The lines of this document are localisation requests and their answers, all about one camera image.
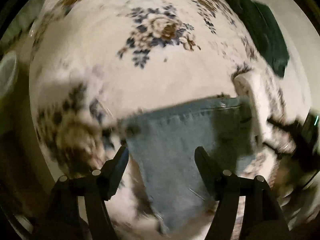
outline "green garment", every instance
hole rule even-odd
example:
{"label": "green garment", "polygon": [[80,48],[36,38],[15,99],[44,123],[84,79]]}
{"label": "green garment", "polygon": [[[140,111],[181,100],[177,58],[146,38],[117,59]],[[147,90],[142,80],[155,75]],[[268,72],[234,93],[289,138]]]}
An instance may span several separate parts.
{"label": "green garment", "polygon": [[240,20],[274,73],[283,78],[289,53],[279,25],[270,8],[251,0],[226,0]]}

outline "patterned fabric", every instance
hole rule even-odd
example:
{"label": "patterned fabric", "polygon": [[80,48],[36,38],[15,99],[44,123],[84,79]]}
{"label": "patterned fabric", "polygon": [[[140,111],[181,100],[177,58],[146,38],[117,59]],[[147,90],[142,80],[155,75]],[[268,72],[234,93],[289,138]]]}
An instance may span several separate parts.
{"label": "patterned fabric", "polygon": [[[235,97],[234,78],[250,69],[268,77],[270,93],[261,100],[285,118],[272,70],[224,0],[46,0],[31,33],[31,113],[51,171],[49,157],[71,177],[101,168],[125,143],[119,119],[221,93]],[[259,153],[247,176],[266,163],[268,179],[271,159]],[[134,160],[106,206],[123,239],[164,238]],[[213,210],[172,238],[204,239]]]}

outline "blue jeans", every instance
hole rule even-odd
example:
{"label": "blue jeans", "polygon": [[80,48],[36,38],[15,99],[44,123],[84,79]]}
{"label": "blue jeans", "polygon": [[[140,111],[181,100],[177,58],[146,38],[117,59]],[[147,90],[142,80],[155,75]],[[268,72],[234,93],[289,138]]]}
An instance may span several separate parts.
{"label": "blue jeans", "polygon": [[122,125],[163,233],[199,214],[210,199],[194,161],[198,146],[221,169],[238,175],[254,159],[246,97],[201,99],[130,117]]}

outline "green light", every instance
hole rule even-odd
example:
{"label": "green light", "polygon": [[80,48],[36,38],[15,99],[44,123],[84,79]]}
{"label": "green light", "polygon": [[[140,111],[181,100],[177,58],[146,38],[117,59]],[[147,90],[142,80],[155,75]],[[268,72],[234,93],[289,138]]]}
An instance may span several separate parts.
{"label": "green light", "polygon": [[315,121],[315,125],[317,124],[318,119],[319,119],[319,115],[317,115],[317,119],[316,119],[316,121]]}

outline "silver screw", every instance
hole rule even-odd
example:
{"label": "silver screw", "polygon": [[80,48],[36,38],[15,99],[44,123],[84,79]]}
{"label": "silver screw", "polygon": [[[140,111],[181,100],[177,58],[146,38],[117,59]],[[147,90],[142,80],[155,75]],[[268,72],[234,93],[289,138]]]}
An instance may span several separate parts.
{"label": "silver screw", "polygon": [[257,178],[258,181],[261,181],[261,182],[264,181],[264,177],[262,177],[261,175],[258,175],[256,178]]}
{"label": "silver screw", "polygon": [[59,181],[65,182],[67,179],[68,179],[68,177],[67,177],[66,175],[62,175],[62,176],[59,178]]}
{"label": "silver screw", "polygon": [[231,171],[229,171],[229,170],[224,170],[223,172],[223,175],[225,175],[225,176],[231,176]]}
{"label": "silver screw", "polygon": [[100,170],[94,170],[94,171],[92,172],[92,175],[93,175],[93,176],[98,176],[98,175],[100,175],[100,173],[101,173]]}

